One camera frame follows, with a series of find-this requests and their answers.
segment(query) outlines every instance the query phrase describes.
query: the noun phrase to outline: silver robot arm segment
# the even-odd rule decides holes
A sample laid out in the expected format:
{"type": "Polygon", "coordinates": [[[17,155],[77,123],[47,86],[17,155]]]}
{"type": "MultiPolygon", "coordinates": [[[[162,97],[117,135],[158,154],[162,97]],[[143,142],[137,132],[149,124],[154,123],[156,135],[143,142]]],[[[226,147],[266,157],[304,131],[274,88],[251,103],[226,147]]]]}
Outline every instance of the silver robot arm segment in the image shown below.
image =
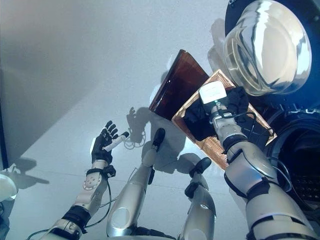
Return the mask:
{"type": "MultiPolygon", "coordinates": [[[[212,88],[213,93],[225,91],[223,86],[212,88]]],[[[246,199],[247,239],[319,240],[299,206],[279,186],[277,173],[265,154],[248,141],[233,114],[209,91],[199,93],[227,154],[229,166],[224,178],[237,195],[246,199]]]]}
{"type": "Polygon", "coordinates": [[[85,234],[88,221],[98,211],[104,192],[109,186],[108,178],[116,175],[111,151],[128,136],[118,136],[116,125],[109,121],[96,137],[90,148],[92,167],[86,173],[81,193],[75,203],[41,238],[41,240],[78,240],[85,234]]]}

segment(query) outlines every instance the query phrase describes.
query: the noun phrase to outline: wire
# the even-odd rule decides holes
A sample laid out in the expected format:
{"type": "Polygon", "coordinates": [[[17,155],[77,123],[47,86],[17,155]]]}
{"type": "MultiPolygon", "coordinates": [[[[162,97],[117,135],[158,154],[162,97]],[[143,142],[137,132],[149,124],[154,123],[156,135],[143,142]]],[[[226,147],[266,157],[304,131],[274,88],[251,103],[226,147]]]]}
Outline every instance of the wire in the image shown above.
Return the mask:
{"type": "MultiPolygon", "coordinates": [[[[91,228],[91,227],[93,227],[93,226],[101,223],[101,222],[107,217],[107,215],[108,215],[108,213],[109,213],[109,211],[110,211],[110,208],[111,208],[111,203],[114,202],[115,200],[117,200],[117,198],[118,198],[118,197],[115,197],[115,198],[112,200],[112,198],[111,198],[111,189],[110,189],[110,185],[109,185],[108,179],[106,180],[106,184],[107,184],[107,187],[108,187],[108,190],[109,190],[109,199],[110,199],[110,201],[109,201],[108,203],[106,203],[106,204],[101,205],[100,208],[101,208],[101,207],[104,207],[104,206],[106,206],[106,205],[109,204],[108,210],[106,211],[106,214],[105,214],[99,221],[97,221],[97,222],[95,222],[95,223],[93,223],[93,224],[91,224],[91,225],[87,225],[87,226],[85,227],[85,229],[91,228]]],[[[44,229],[44,230],[41,230],[41,231],[36,231],[36,232],[32,233],[31,235],[29,235],[26,240],[30,240],[34,235],[47,232],[48,230],[49,230],[49,229],[44,229]]]]}
{"type": "MultiPolygon", "coordinates": [[[[119,195],[116,196],[114,199],[111,200],[111,203],[113,203],[114,201],[116,201],[118,199],[119,195]]],[[[107,203],[101,204],[99,208],[103,208],[105,206],[107,206],[108,204],[110,204],[110,202],[108,201],[107,203]]]]}
{"type": "Polygon", "coordinates": [[[107,217],[107,215],[108,215],[108,213],[109,213],[109,211],[110,211],[112,198],[111,198],[111,189],[110,189],[110,185],[109,185],[108,179],[106,179],[106,184],[107,184],[107,187],[108,187],[108,190],[109,190],[109,203],[108,203],[108,204],[109,204],[109,207],[108,207],[108,210],[106,211],[106,214],[105,214],[99,221],[97,221],[97,222],[95,222],[95,223],[93,223],[93,224],[91,224],[91,225],[86,226],[86,227],[85,227],[86,229],[87,229],[87,228],[91,228],[91,227],[93,227],[93,226],[101,223],[101,222],[107,217]]]}
{"type": "Polygon", "coordinates": [[[291,177],[290,177],[288,168],[286,167],[286,165],[285,165],[282,161],[280,161],[278,158],[273,157],[273,156],[268,157],[268,159],[275,160],[278,164],[280,164],[280,165],[283,167],[283,169],[284,169],[284,171],[285,171],[285,173],[286,173],[286,176],[287,176],[288,179],[291,181],[291,177]]]}
{"type": "Polygon", "coordinates": [[[135,168],[132,170],[132,172],[131,172],[131,174],[130,174],[130,176],[129,176],[129,178],[128,178],[128,181],[126,181],[127,183],[130,181],[131,176],[134,174],[135,171],[138,171],[138,168],[135,167],[135,168]]]}
{"type": "Polygon", "coordinates": [[[279,173],[281,173],[281,175],[285,178],[285,180],[288,182],[289,184],[289,187],[288,189],[284,190],[285,192],[290,192],[292,190],[292,183],[291,181],[289,180],[289,178],[279,169],[277,168],[276,166],[273,166],[273,168],[275,168],[276,170],[278,170],[279,173]]]}
{"type": "Polygon", "coordinates": [[[47,232],[49,229],[44,229],[44,230],[41,230],[41,231],[36,231],[32,234],[30,234],[26,240],[30,240],[34,235],[37,235],[37,234],[41,234],[41,233],[44,233],[44,232],[47,232]]]}
{"type": "Polygon", "coordinates": [[[232,119],[232,118],[238,118],[238,117],[241,117],[243,115],[252,115],[253,116],[253,120],[252,120],[252,127],[251,127],[251,130],[249,132],[249,136],[248,136],[248,140],[250,141],[250,138],[251,138],[251,135],[254,131],[254,128],[255,128],[255,125],[256,125],[256,122],[257,122],[257,115],[253,112],[253,111],[246,111],[246,112],[242,112],[242,113],[239,113],[239,114],[233,114],[231,116],[225,116],[223,114],[224,112],[220,113],[220,116],[223,118],[223,119],[232,119]]]}

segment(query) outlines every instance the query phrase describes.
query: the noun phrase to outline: gray floor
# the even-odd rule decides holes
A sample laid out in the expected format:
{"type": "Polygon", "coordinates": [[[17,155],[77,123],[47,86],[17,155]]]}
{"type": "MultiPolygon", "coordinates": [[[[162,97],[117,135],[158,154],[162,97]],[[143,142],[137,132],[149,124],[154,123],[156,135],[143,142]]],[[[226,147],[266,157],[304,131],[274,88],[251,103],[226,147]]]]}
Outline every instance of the gray floor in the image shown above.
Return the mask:
{"type": "MultiPolygon", "coordinates": [[[[50,227],[69,209],[90,168],[89,148],[108,120],[130,142],[112,151],[112,196],[140,164],[144,142],[167,130],[139,225],[177,236],[187,216],[187,160],[205,155],[170,122],[148,113],[179,49],[211,75],[221,64],[228,1],[1,1],[1,104],[8,156],[21,169],[7,240],[50,227]]],[[[205,172],[216,204],[215,239],[245,239],[247,224],[223,171],[205,172]]],[[[92,222],[104,215],[101,209],[92,222]]],[[[87,240],[106,238],[105,221],[87,240]]]]}

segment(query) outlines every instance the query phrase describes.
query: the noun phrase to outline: glass dome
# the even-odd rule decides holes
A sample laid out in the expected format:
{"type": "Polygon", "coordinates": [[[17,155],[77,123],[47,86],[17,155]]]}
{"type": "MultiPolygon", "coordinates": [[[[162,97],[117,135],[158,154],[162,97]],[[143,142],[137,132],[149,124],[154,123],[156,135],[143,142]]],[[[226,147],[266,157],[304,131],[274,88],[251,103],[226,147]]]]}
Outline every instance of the glass dome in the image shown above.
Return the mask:
{"type": "Polygon", "coordinates": [[[249,4],[224,43],[233,80],[252,96],[290,94],[307,81],[312,63],[306,31],[287,7],[273,0],[249,4]]]}

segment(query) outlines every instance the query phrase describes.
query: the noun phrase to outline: black strap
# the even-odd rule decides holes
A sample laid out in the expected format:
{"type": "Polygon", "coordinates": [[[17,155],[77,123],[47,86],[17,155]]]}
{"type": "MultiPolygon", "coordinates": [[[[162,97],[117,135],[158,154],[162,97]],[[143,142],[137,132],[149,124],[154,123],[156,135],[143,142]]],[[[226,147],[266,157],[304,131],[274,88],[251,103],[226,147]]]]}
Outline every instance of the black strap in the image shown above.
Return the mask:
{"type": "Polygon", "coordinates": [[[300,233],[280,233],[272,236],[268,236],[263,240],[278,240],[278,239],[307,239],[307,240],[317,240],[313,236],[308,236],[300,233]]]}
{"type": "Polygon", "coordinates": [[[100,168],[89,169],[86,172],[86,175],[88,176],[89,174],[92,174],[92,173],[101,173],[101,175],[104,178],[108,179],[108,178],[112,178],[112,177],[114,177],[116,175],[116,170],[115,170],[114,166],[108,165],[104,169],[100,169],[100,168]]]}

